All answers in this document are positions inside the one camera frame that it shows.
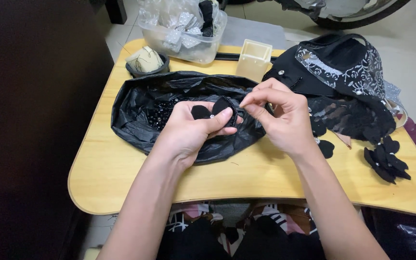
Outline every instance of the plastic container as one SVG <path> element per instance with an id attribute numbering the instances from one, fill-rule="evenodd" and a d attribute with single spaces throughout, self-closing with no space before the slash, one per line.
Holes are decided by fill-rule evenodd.
<path id="1" fill-rule="evenodd" d="M 227 23 L 228 15 L 219 10 L 215 23 L 218 26 L 215 27 L 214 37 L 203 37 L 187 32 L 181 32 L 182 39 L 200 41 L 200 43 L 192 48 L 186 48 L 182 45 L 178 52 L 174 52 L 163 45 L 166 36 L 174 32 L 173 29 L 147 24 L 141 19 L 141 15 L 138 17 L 138 25 L 141 27 L 142 35 L 150 48 L 158 53 L 165 53 L 171 57 L 201 64 L 210 63 L 215 59 Z"/>
<path id="2" fill-rule="evenodd" d="M 261 82 L 270 65 L 271 53 L 272 45 L 246 39 L 243 42 L 235 75 Z"/>

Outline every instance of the yellow wooden table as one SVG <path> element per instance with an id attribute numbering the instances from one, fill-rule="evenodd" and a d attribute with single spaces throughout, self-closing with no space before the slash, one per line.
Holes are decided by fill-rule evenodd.
<path id="1" fill-rule="evenodd" d="M 72 165 L 68 190 L 73 202 L 91 214 L 119 212 L 146 156 L 113 133 L 111 109 L 125 80 L 125 57 L 145 46 L 142 39 L 127 43 L 115 64 L 94 116 Z M 221 46 L 219 52 L 240 53 L 240 47 Z M 274 50 L 279 56 L 283 50 Z M 206 74 L 235 74 L 236 62 L 214 61 L 200 65 L 171 58 L 170 70 L 194 70 Z M 396 154 L 409 166 L 412 180 L 397 185 L 381 180 L 363 158 L 366 143 L 352 141 L 349 150 L 331 132 L 322 137 L 335 144 L 328 159 L 344 191 L 354 204 L 416 213 L 416 146 L 404 128 L 392 135 L 400 142 Z M 267 137 L 224 162 L 195 166 L 182 176 L 174 202 L 222 198 L 303 198 L 292 160 L 278 151 Z"/>

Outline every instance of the right hand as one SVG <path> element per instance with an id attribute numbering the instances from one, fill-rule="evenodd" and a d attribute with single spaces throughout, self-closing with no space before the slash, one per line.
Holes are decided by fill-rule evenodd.
<path id="1" fill-rule="evenodd" d="M 264 109 L 272 103 L 274 115 Z M 290 156 L 304 155 L 317 147 L 312 135 L 307 99 L 270 78 L 253 88 L 240 103 L 266 130 L 271 142 Z"/>

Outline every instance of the cream plastic holder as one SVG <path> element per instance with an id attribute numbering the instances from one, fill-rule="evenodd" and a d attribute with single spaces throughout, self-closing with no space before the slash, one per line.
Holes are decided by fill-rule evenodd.
<path id="1" fill-rule="evenodd" d="M 261 82 L 270 65 L 271 53 L 272 45 L 245 39 L 235 75 Z"/>

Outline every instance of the clear plastic box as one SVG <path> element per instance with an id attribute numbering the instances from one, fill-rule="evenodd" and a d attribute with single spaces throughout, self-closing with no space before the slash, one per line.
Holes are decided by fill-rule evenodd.
<path id="1" fill-rule="evenodd" d="M 137 18 L 138 25 L 142 29 L 142 35 L 150 48 L 159 53 L 165 53 L 168 56 L 176 57 L 190 62 L 197 62 L 201 64 L 210 63 L 215 59 L 221 44 L 222 34 L 228 23 L 228 15 L 219 10 L 216 24 L 218 25 L 214 31 L 214 37 L 203 37 L 187 32 L 181 32 L 182 39 L 199 41 L 200 43 L 192 48 L 186 48 L 183 45 L 178 52 L 174 52 L 163 45 L 165 38 L 170 33 L 174 32 L 163 26 L 154 26 L 145 23 L 141 17 Z"/>

